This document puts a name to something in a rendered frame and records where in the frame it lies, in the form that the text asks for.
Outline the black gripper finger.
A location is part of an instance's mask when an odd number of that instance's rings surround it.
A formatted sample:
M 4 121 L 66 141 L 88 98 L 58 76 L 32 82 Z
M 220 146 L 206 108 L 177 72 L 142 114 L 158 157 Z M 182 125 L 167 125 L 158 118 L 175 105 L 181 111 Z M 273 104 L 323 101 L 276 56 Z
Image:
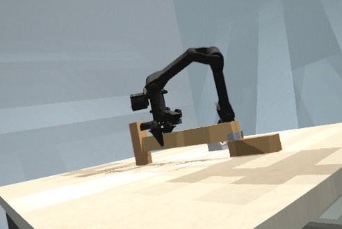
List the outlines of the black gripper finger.
M 171 126 L 171 127 L 165 127 L 163 129 L 163 134 L 170 133 L 176 126 Z
M 151 132 L 151 134 L 154 136 L 154 138 L 158 141 L 158 143 L 160 144 L 161 147 L 164 146 L 163 143 L 163 129 L 164 128 L 160 128 L 160 129 L 153 129 L 153 130 L 149 130 L 148 132 Z

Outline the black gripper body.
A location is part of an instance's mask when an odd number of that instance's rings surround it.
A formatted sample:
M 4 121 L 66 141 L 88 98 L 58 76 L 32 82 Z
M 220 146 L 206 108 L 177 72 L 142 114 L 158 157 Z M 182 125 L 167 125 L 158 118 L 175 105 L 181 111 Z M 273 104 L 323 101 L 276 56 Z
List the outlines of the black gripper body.
M 150 122 L 146 122 L 146 123 L 141 123 L 140 124 L 140 131 L 144 131 L 147 129 L 153 130 L 153 129 L 160 129 L 161 126 L 165 127 L 171 127 L 174 125 L 178 125 L 181 124 L 181 118 L 179 118 L 179 122 L 174 122 L 174 123 L 170 123 L 167 120 L 162 119 L 162 121 L 159 120 L 159 114 L 161 111 L 161 108 L 164 108 L 164 110 L 167 110 L 167 107 L 165 105 L 159 105 L 159 106 L 153 106 L 152 110 L 149 111 L 150 113 L 152 113 L 153 115 L 153 121 Z

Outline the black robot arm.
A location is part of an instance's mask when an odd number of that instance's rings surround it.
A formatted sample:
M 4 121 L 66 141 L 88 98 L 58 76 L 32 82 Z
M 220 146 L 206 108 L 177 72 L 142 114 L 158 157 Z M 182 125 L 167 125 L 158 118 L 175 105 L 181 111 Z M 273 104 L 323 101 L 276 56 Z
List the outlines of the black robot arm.
M 188 48 L 181 56 L 176 58 L 164 69 L 149 75 L 146 78 L 146 85 L 143 89 L 143 93 L 130 95 L 132 111 L 148 108 L 149 100 L 151 107 L 165 105 L 163 94 L 168 93 L 168 91 L 164 89 L 166 83 L 192 62 L 199 62 L 211 66 L 219 98 L 219 101 L 215 103 L 217 106 L 216 110 L 221 118 L 218 124 L 235 121 L 235 114 L 228 100 L 222 72 L 224 58 L 217 47 Z M 159 114 L 160 121 L 164 119 L 170 123 L 179 122 L 179 118 L 181 117 L 181 109 L 171 111 L 169 107 L 167 107 L 167 110 L 161 108 Z

